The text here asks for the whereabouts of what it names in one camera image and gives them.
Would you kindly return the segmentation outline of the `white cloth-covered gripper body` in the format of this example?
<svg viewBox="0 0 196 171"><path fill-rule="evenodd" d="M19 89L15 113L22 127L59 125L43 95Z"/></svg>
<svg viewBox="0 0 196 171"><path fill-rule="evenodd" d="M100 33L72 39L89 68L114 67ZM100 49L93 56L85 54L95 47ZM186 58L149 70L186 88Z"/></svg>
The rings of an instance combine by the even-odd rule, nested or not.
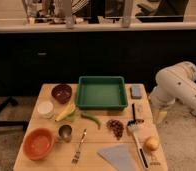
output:
<svg viewBox="0 0 196 171"><path fill-rule="evenodd" d="M175 103L175 98L159 86L155 86L148 96L153 112L167 110Z"/></svg>

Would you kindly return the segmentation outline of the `translucent yellowish gripper finger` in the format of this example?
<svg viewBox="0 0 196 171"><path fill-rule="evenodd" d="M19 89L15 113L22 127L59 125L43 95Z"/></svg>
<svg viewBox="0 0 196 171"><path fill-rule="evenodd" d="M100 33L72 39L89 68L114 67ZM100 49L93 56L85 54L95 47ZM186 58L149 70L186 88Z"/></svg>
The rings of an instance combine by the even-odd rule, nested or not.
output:
<svg viewBox="0 0 196 171"><path fill-rule="evenodd" d="M160 124L166 117L167 112L165 110L156 110L153 114L154 123Z"/></svg>

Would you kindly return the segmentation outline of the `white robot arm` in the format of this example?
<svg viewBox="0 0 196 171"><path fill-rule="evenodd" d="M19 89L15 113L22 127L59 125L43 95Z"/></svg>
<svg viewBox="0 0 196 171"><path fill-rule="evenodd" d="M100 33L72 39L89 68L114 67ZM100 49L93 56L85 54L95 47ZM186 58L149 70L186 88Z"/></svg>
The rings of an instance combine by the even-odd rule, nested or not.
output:
<svg viewBox="0 0 196 171"><path fill-rule="evenodd" d="M155 76L157 85L149 95L153 121L159 124L167 115L167 109L177 99L196 112L196 65L184 61L166 67Z"/></svg>

